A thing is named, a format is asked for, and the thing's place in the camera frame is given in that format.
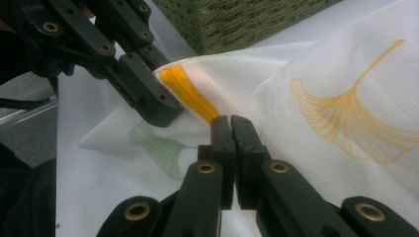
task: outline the white cloth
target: white cloth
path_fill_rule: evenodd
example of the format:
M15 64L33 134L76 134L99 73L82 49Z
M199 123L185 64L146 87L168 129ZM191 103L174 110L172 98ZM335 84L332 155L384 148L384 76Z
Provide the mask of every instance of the white cloth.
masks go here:
M251 119L273 158L293 163L326 200L374 198L418 228L418 16L418 1L401 1L318 43L185 59L156 75L181 65L221 114ZM119 156L129 194L163 199L179 189L194 147L210 144L209 126L186 109L157 128L121 106L80 146ZM257 236L254 212L235 208L223 213L222 236Z

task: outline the table surface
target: table surface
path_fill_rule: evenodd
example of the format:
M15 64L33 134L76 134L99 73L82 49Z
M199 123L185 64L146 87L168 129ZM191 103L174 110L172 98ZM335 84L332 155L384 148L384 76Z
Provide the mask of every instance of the table surface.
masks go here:
M333 30L367 16L396 0L344 0L250 47L299 41L321 40ZM151 30L155 45L176 61L194 56L194 52L156 7L152 10ZM124 103L106 80L93 79L83 68L76 67L72 77L59 77L57 136L56 236L95 236L117 203L130 198L124 187L101 184L102 176L121 174L118 157L78 147L80 139Z

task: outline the woven basket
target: woven basket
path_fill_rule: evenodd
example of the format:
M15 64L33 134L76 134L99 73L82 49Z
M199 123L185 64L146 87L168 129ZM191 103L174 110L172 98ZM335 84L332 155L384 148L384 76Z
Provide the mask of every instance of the woven basket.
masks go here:
M153 0L198 54L246 47L340 0Z

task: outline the brass screw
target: brass screw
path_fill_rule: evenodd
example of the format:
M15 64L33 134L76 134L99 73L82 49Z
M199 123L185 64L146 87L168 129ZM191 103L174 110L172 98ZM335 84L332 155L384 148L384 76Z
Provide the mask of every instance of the brass screw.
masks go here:
M56 23L45 22L43 23L43 29L47 32L55 33L58 32L59 26Z
M143 12L143 13L148 12L148 8L147 8L147 6L145 6L145 5L139 5L139 10L140 10L141 12Z
M136 221L147 217L150 211L151 208L148 202L140 201L129 205L126 208L125 216L127 220Z
M276 173L283 174L286 173L289 169L290 168L284 163L275 162L271 164L271 170Z
M151 37L150 32L142 32L142 37L145 39L149 39Z
M211 164L202 164L198 167L198 172L203 174L210 174L215 171L215 166Z
M100 50L102 50L103 52L110 52L112 50L112 46L109 45L108 43L102 43L99 46Z
M355 205L355 210L365 219L370 221L384 221L385 214L375 206L368 203L358 203Z

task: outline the printed leaf design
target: printed leaf design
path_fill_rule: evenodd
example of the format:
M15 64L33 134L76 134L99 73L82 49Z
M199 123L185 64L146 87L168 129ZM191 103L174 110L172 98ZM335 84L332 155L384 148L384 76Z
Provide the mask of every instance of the printed leaf design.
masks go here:
M178 162L181 151L188 147L187 145L176 140L158 137L145 121L130 131L129 138L132 144L144 147L157 166L170 178L175 180L184 178Z
M419 145L419 131L391 126L375 117L358 96L362 80L396 47L397 40L358 78L347 92L333 97L310 94L299 79L293 79L291 90L310 126L325 139L334 142L355 159L379 163L395 162Z

